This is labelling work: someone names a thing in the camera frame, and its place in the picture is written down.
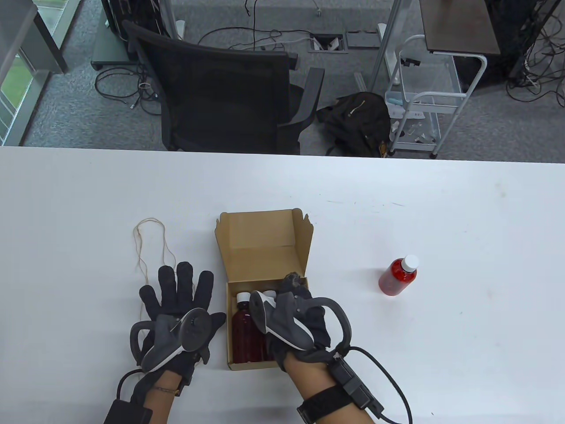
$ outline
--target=chair backrest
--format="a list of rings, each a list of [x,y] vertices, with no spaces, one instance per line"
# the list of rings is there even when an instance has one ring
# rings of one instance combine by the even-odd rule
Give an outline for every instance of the chair backrest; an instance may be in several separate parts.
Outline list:
[[[203,47],[124,27],[157,85],[165,145],[170,138],[189,150],[275,152],[277,125],[290,121],[286,53]]]

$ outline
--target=open cardboard box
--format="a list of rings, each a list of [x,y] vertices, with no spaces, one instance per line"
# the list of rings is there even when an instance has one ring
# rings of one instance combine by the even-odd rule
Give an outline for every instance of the open cardboard box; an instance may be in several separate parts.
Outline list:
[[[234,364],[232,317],[236,294],[278,290],[290,272],[306,273],[314,226],[300,209],[222,213],[216,222],[216,240],[228,275],[228,366],[237,370],[273,368],[275,361]]]

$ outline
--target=black glove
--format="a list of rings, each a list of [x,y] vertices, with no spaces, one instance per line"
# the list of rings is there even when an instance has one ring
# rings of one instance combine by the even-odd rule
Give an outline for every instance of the black glove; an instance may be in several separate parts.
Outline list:
[[[155,290],[150,285],[145,285],[140,289],[140,297],[145,304],[145,310],[152,321],[156,321],[157,316],[171,315],[176,319],[181,319],[188,311],[194,308],[208,309],[210,300],[212,298],[212,289],[214,287],[214,275],[210,271],[203,271],[198,278],[198,285],[192,294],[192,265],[188,262],[180,262],[177,265],[177,278],[178,286],[175,281],[175,272],[170,266],[162,266],[159,268],[159,285],[161,286],[161,304],[157,300]],[[216,331],[224,324],[225,314],[222,312],[210,315],[212,319],[211,335],[205,344],[206,350],[208,343]],[[155,341],[155,334],[150,331],[143,342],[141,349],[141,357],[143,357],[149,349],[153,346]],[[165,371],[172,371],[175,374],[182,376],[182,381],[179,385],[179,391],[184,386],[188,386],[194,373],[194,365],[200,361],[201,355],[197,352],[182,352],[171,359],[168,363],[163,365],[157,371],[146,374],[137,384],[133,390],[131,402],[143,404],[145,396],[155,382],[163,375]]]
[[[312,299],[312,294],[306,286],[302,284],[300,276],[296,272],[288,274],[282,281],[279,294],[287,292],[292,292],[293,295],[303,299]],[[314,349],[325,350],[331,345],[331,339],[325,328],[324,314],[325,309],[322,306],[317,306],[310,308],[306,312],[306,318],[300,320],[314,337]],[[294,349],[272,334],[267,334],[267,350],[269,354],[273,355],[280,369],[285,371],[284,360],[286,354]]]

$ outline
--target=beige wire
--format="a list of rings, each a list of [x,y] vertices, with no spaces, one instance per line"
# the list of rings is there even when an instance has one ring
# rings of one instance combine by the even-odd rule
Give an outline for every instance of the beige wire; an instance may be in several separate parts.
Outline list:
[[[147,222],[153,222],[155,224],[159,224],[162,228],[163,228],[163,250],[161,253],[161,263],[163,265],[166,265],[165,263],[165,249],[167,250],[167,252],[173,257],[173,270],[176,269],[176,257],[175,255],[171,252],[171,250],[169,249],[169,246],[167,245],[167,239],[165,237],[165,232],[166,232],[166,228],[165,228],[165,224],[163,224],[161,221],[159,221],[157,218],[145,218],[142,219],[141,221],[139,221],[139,223],[133,228],[133,240],[136,243],[136,253],[137,253],[137,266],[140,268],[141,273],[143,274],[143,276],[145,277],[145,285],[149,285],[149,273],[147,270],[147,264],[145,263],[145,261],[141,258],[141,251],[143,249],[143,237],[141,236],[141,226]],[[143,302],[141,303],[140,306],[140,321],[141,321],[141,316],[143,315]]]

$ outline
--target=office chair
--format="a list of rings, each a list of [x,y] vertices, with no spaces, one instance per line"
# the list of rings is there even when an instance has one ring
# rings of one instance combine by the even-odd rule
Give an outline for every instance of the office chair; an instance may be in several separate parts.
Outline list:
[[[302,89],[289,83],[285,52],[203,47],[123,25],[156,85],[168,150],[300,154],[323,69],[310,69]]]

